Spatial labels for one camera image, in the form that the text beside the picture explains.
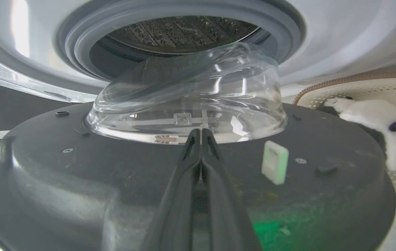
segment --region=dark gray plastic base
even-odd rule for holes
[[[116,140],[82,124],[79,104],[42,114],[1,142],[0,247],[5,251],[136,251],[182,146]],[[271,226],[265,250],[373,250],[396,198],[381,148],[353,124],[284,105],[285,131],[219,145],[254,225]],[[68,116],[56,112],[69,111]],[[286,182],[261,174],[263,146],[289,149]],[[207,194],[195,195],[194,247],[206,250]]]

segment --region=basket rim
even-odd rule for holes
[[[308,94],[309,92],[316,91],[322,88],[326,87],[331,87],[335,86],[338,84],[346,84],[350,82],[358,82],[358,81],[368,81],[368,80],[374,80],[374,79],[388,79],[388,78],[396,78],[396,72],[393,73],[361,73],[345,78],[337,78],[333,79],[330,81],[325,81],[319,84],[315,84],[313,86],[310,86],[300,93],[297,94],[297,96],[294,98],[294,101],[292,102],[293,105],[298,105],[300,99],[305,95]]]

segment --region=white plush toy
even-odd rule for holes
[[[357,124],[369,133],[386,154],[389,170],[396,170],[396,107],[385,100],[328,99],[319,110]]]

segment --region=white plastic basket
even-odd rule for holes
[[[317,108],[332,97],[386,100],[396,106],[396,73],[360,74],[311,86],[300,92],[294,105]],[[389,172],[396,190],[396,172]]]

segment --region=clear plastic dome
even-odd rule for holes
[[[246,43],[149,58],[102,90],[86,117],[100,135],[167,144],[184,144],[195,128],[218,143],[263,138],[286,121],[277,63]]]

